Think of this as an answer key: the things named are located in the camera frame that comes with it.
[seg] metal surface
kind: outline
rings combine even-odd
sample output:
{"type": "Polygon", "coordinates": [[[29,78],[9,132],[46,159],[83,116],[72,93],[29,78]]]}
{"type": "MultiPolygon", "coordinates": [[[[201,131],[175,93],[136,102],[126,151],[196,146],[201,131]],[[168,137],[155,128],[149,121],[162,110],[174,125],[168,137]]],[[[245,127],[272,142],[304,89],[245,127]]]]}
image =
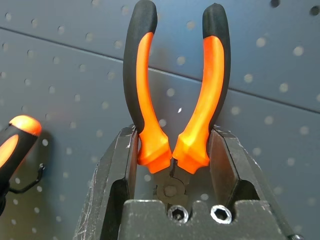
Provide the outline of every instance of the metal surface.
{"type": "MultiPolygon", "coordinates": [[[[0,239],[72,238],[97,161],[132,123],[121,58],[136,2],[0,1],[0,129],[26,113],[44,130],[11,186],[25,186],[42,161],[47,165],[39,188],[8,193],[0,239]]],[[[229,22],[231,89],[217,124],[254,156],[294,231],[317,239],[320,15],[310,9],[319,1],[281,0],[278,7],[268,0],[218,2],[229,22]]],[[[199,96],[201,18],[213,2],[155,3],[159,23],[149,84],[173,149],[199,96]]],[[[154,186],[153,176],[138,166],[135,197],[152,199],[154,186]]],[[[199,169],[187,191],[190,202],[217,204],[209,168],[199,169]]]]}
{"type": "Polygon", "coordinates": [[[123,204],[135,192],[138,135],[123,128],[96,167],[73,240],[117,239],[123,204]]]}
{"type": "Polygon", "coordinates": [[[212,219],[207,205],[196,201],[185,224],[170,221],[165,206],[157,200],[124,203],[119,240],[287,240],[266,201],[239,201],[232,224],[212,219]]]}
{"type": "Polygon", "coordinates": [[[241,200],[266,201],[272,206],[279,229],[285,236],[293,234],[259,165],[236,136],[215,126],[210,135],[209,156],[212,184],[219,204],[232,209],[241,200]]]}
{"type": "Polygon", "coordinates": [[[231,212],[223,205],[212,206],[210,215],[218,224],[230,224],[232,222],[231,212]]]}
{"type": "MultiPolygon", "coordinates": [[[[259,165],[248,155],[238,138],[230,131],[215,126],[210,134],[208,150],[215,196],[228,208],[214,205],[209,213],[207,207],[201,206],[203,202],[196,201],[192,205],[191,217],[183,221],[186,227],[184,224],[177,227],[163,217],[163,203],[128,200],[124,204],[118,239],[284,240],[292,236],[293,230],[259,165]]],[[[183,219],[184,212],[176,207],[169,209],[169,219],[175,218],[175,211],[178,211],[177,217],[183,219]]]]}

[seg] black handle grip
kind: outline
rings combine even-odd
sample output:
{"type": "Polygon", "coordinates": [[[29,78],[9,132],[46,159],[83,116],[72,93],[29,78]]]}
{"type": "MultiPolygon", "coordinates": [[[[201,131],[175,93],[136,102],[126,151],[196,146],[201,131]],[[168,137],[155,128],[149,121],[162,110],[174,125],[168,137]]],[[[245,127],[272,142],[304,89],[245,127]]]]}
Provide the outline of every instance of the black handle grip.
{"type": "Polygon", "coordinates": [[[17,116],[0,131],[0,192],[6,186],[41,133],[40,123],[28,116],[17,116]]]}
{"type": "Polygon", "coordinates": [[[223,75],[223,85],[220,95],[220,99],[214,115],[209,124],[209,133],[214,127],[214,124],[221,112],[224,105],[230,79],[231,71],[231,47],[230,47],[230,36],[229,36],[229,26],[227,15],[224,7],[220,4],[214,3],[207,7],[203,12],[202,16],[202,34],[203,39],[215,36],[219,38],[222,43],[224,51],[224,75],[223,75]]]}
{"type": "Polygon", "coordinates": [[[134,7],[129,23],[124,57],[123,57],[123,87],[126,104],[132,121],[140,134],[145,121],[139,105],[137,90],[137,55],[142,38],[148,34],[154,34],[157,28],[158,17],[156,5],[149,0],[140,0],[134,7]]]}

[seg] pegboard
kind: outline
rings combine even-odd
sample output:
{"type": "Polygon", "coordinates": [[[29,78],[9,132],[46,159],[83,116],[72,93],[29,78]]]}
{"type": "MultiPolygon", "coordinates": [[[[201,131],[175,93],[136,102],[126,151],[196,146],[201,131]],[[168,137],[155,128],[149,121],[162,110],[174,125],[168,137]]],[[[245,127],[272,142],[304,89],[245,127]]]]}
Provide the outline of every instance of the pegboard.
{"type": "MultiPolygon", "coordinates": [[[[1,1],[0,128],[21,113],[43,125],[11,184],[19,188],[30,182],[41,162],[47,171],[38,187],[7,195],[0,239],[72,238],[96,163],[119,130],[132,123],[122,58],[136,2],[1,1]]],[[[154,2],[158,27],[150,53],[150,90],[173,147],[199,96],[202,13],[212,2],[154,2]]],[[[260,164],[293,229],[315,239],[320,2],[218,2],[229,22],[231,77],[217,123],[239,137],[260,164]]],[[[208,176],[208,169],[201,169],[190,192],[192,200],[212,205],[208,176]]],[[[154,186],[153,178],[144,167],[138,168],[137,186],[136,198],[152,197],[146,189],[154,186]]]]}

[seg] pegboard hole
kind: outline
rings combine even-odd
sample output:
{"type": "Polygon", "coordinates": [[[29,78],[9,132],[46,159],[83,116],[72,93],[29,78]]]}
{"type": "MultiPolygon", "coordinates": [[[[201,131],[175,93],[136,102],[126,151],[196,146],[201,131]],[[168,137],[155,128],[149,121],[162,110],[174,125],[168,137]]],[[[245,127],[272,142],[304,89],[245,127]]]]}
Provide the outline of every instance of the pegboard hole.
{"type": "Polygon", "coordinates": [[[176,59],[176,63],[180,66],[182,66],[183,64],[186,63],[186,58],[184,56],[179,56],[177,59],[176,59]]]}
{"type": "Polygon", "coordinates": [[[31,85],[31,80],[28,79],[28,78],[26,78],[26,79],[24,80],[24,84],[25,84],[26,86],[30,86],[30,85],[31,85]]]}
{"type": "Polygon", "coordinates": [[[124,5],[122,8],[121,8],[121,12],[122,12],[122,15],[127,15],[128,12],[129,12],[129,7],[124,5]]]}
{"type": "Polygon", "coordinates": [[[144,175],[144,181],[150,182],[151,181],[151,176],[149,174],[144,175]]]}
{"type": "Polygon", "coordinates": [[[64,202],[66,200],[66,197],[62,194],[59,195],[60,202],[64,202]]]}
{"type": "Polygon", "coordinates": [[[117,40],[114,42],[114,48],[120,49],[122,47],[123,43],[120,40],[117,40]]]}
{"type": "Polygon", "coordinates": [[[60,63],[60,58],[58,56],[53,57],[53,64],[59,64],[60,63]]]}
{"type": "Polygon", "coordinates": [[[306,203],[310,206],[310,207],[314,207],[317,203],[317,200],[314,197],[309,197],[308,200],[306,201],[306,203]]]}
{"type": "Polygon", "coordinates": [[[203,194],[201,194],[200,198],[201,198],[201,200],[203,200],[203,201],[207,201],[207,200],[209,199],[209,195],[206,194],[206,193],[203,193],[203,194]]]}
{"type": "Polygon", "coordinates": [[[255,44],[258,48],[262,48],[266,45],[266,39],[264,37],[260,37],[256,40],[255,44]]]}
{"type": "Polygon", "coordinates": [[[302,126],[302,127],[300,128],[300,134],[301,134],[301,135],[308,135],[308,134],[309,134],[309,127],[307,127],[307,126],[302,126]]]}
{"type": "Polygon", "coordinates": [[[32,25],[32,28],[35,29],[38,26],[38,19],[36,19],[36,18],[32,19],[31,20],[31,25],[32,25]]]}
{"type": "Polygon", "coordinates": [[[289,90],[289,85],[288,85],[288,83],[284,82],[284,83],[280,84],[280,86],[279,86],[279,91],[280,91],[281,93],[286,93],[286,92],[288,92],[288,90],[289,90]]]}
{"type": "Polygon", "coordinates": [[[11,19],[12,19],[11,13],[10,13],[10,12],[7,12],[7,13],[5,14],[5,20],[6,20],[7,22],[10,22],[11,19]]]}
{"type": "Polygon", "coordinates": [[[32,50],[28,50],[28,51],[26,52],[26,56],[27,56],[29,59],[33,59],[34,56],[35,56],[35,53],[34,53],[34,51],[32,51],[32,50]]]}
{"type": "Polygon", "coordinates": [[[296,226],[294,226],[293,231],[294,231],[296,234],[301,233],[301,231],[302,231],[302,226],[301,226],[301,225],[296,225],[296,226]]]}
{"type": "Polygon", "coordinates": [[[65,149],[65,153],[66,153],[67,155],[71,155],[71,154],[72,154],[72,148],[71,148],[71,147],[67,147],[67,148],[65,149]]]}
{"type": "Polygon", "coordinates": [[[65,32],[65,27],[64,26],[59,26],[58,27],[58,34],[62,35],[65,32]]]}
{"type": "Polygon", "coordinates": [[[165,120],[165,119],[160,119],[159,120],[159,125],[160,125],[160,127],[165,127],[166,125],[167,125],[167,121],[165,120]]]}
{"type": "Polygon", "coordinates": [[[92,42],[92,40],[94,39],[94,34],[92,32],[88,32],[86,35],[85,35],[85,41],[86,42],[92,42]]]}
{"type": "Polygon", "coordinates": [[[44,115],[45,120],[49,121],[51,119],[51,116],[49,113],[47,113],[46,115],[44,115]]]}
{"type": "Polygon", "coordinates": [[[317,16],[320,12],[320,9],[319,9],[319,6],[313,6],[311,9],[310,9],[310,15],[311,16],[317,16]]]}
{"type": "Polygon", "coordinates": [[[6,43],[6,42],[4,44],[2,44],[2,49],[3,49],[4,52],[8,51],[9,50],[9,44],[6,43]]]}
{"type": "Polygon", "coordinates": [[[49,142],[48,142],[47,139],[43,139],[43,140],[42,140],[42,145],[43,145],[43,146],[46,147],[46,146],[48,146],[48,144],[49,144],[49,142]]]}
{"type": "Polygon", "coordinates": [[[248,73],[244,76],[244,81],[247,83],[247,84],[250,84],[252,83],[252,81],[254,80],[254,77],[252,76],[252,74],[248,73]]]}
{"type": "Polygon", "coordinates": [[[91,1],[91,5],[92,5],[93,7],[98,6],[98,5],[99,5],[99,0],[92,0],[92,1],[91,1]]]}
{"type": "Polygon", "coordinates": [[[276,8],[280,5],[280,0],[271,0],[270,5],[272,8],[276,8]]]}
{"type": "Polygon", "coordinates": [[[101,138],[104,135],[104,132],[101,129],[99,129],[98,131],[96,131],[95,135],[97,138],[101,138]]]}
{"type": "Polygon", "coordinates": [[[80,102],[80,95],[79,94],[74,95],[74,101],[80,102]]]}
{"type": "Polygon", "coordinates": [[[112,72],[112,71],[108,72],[108,74],[107,74],[108,80],[113,80],[113,79],[115,79],[115,77],[116,77],[116,74],[114,72],[112,72]]]}
{"type": "Polygon", "coordinates": [[[271,124],[273,124],[273,123],[274,123],[274,117],[273,117],[273,116],[267,116],[267,117],[265,117],[264,123],[265,123],[266,125],[271,125],[271,124]]]}
{"type": "Polygon", "coordinates": [[[101,107],[103,110],[106,110],[107,108],[109,108],[109,103],[107,103],[106,101],[104,101],[102,104],[101,104],[101,107]]]}
{"type": "Polygon", "coordinates": [[[261,148],[260,147],[255,147],[253,150],[252,150],[252,153],[254,156],[259,156],[261,154],[261,148]]]}
{"type": "Polygon", "coordinates": [[[98,162],[98,158],[96,156],[92,156],[91,157],[91,162],[93,162],[94,164],[96,164],[98,162]]]}
{"type": "Polygon", "coordinates": [[[186,28],[187,28],[188,30],[194,29],[195,26],[196,26],[196,23],[195,23],[194,21],[188,21],[188,22],[186,23],[186,28]]]}
{"type": "Polygon", "coordinates": [[[287,164],[288,166],[292,167],[293,165],[295,165],[296,160],[293,157],[289,157],[287,160],[287,164]]]}
{"type": "Polygon", "coordinates": [[[7,77],[6,72],[2,71],[0,72],[0,78],[5,79],[7,77]]]}
{"type": "Polygon", "coordinates": [[[168,97],[173,97],[175,95],[175,90],[173,88],[169,88],[167,91],[166,91],[166,95],[168,97]]]}
{"type": "Polygon", "coordinates": [[[241,109],[240,109],[240,107],[238,107],[238,106],[233,106],[233,107],[231,108],[231,114],[232,114],[232,115],[239,115],[240,112],[241,112],[241,109]]]}
{"type": "Polygon", "coordinates": [[[277,186],[277,187],[275,187],[274,189],[273,189],[273,193],[275,194],[275,195],[280,195],[280,194],[282,194],[283,193],[283,188],[281,187],[281,186],[277,186]]]}
{"type": "Polygon", "coordinates": [[[56,93],[56,88],[54,86],[49,87],[49,94],[55,94],[56,93]]]}
{"type": "Polygon", "coordinates": [[[82,72],[82,73],[85,72],[86,71],[86,65],[85,64],[80,64],[79,71],[82,72]]]}
{"type": "Polygon", "coordinates": [[[70,127],[71,129],[76,129],[76,128],[77,128],[77,123],[74,122],[74,121],[72,121],[72,122],[70,122],[69,127],[70,127]]]}
{"type": "Polygon", "coordinates": [[[27,108],[26,106],[22,106],[22,107],[21,107],[21,111],[22,111],[23,113],[27,113],[27,112],[28,112],[28,108],[27,108]]]}
{"type": "Polygon", "coordinates": [[[295,49],[293,49],[293,55],[300,57],[302,54],[304,54],[304,47],[303,46],[297,46],[295,49]]]}

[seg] orange handle grip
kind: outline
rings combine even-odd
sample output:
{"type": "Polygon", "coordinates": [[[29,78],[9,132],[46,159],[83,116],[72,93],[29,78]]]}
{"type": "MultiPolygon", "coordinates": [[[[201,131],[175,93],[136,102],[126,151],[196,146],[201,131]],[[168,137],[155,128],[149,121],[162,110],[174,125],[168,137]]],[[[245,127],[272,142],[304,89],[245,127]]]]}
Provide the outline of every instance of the orange handle grip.
{"type": "Polygon", "coordinates": [[[20,115],[0,132],[0,190],[9,182],[41,131],[41,124],[37,120],[20,115]]]}
{"type": "Polygon", "coordinates": [[[209,165],[207,141],[228,91],[231,65],[228,21],[220,4],[214,3],[204,11],[202,29],[204,67],[200,96],[172,154],[178,166],[191,174],[209,165]]]}
{"type": "Polygon", "coordinates": [[[124,57],[123,88],[126,104],[141,140],[138,164],[156,173],[170,166],[169,140],[162,131],[152,105],[148,61],[157,27],[157,9],[149,0],[140,0],[129,23],[124,57]]]}

